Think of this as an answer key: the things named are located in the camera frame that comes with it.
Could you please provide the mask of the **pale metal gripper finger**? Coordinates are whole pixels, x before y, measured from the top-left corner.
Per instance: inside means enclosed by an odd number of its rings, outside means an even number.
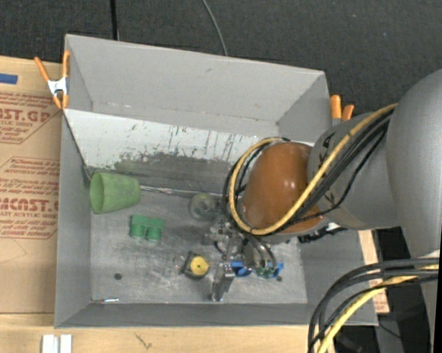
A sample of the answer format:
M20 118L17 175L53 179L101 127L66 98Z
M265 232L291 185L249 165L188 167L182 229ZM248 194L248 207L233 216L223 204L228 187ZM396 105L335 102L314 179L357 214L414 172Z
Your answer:
M228 292L234 278L235 278L235 272L232 270L232 267L228 266L225 263L222 263L220 266L218 292L219 293Z
M215 273L213 278L213 283L211 287L211 301L220 302L223 297L222 288L223 286L223 272Z

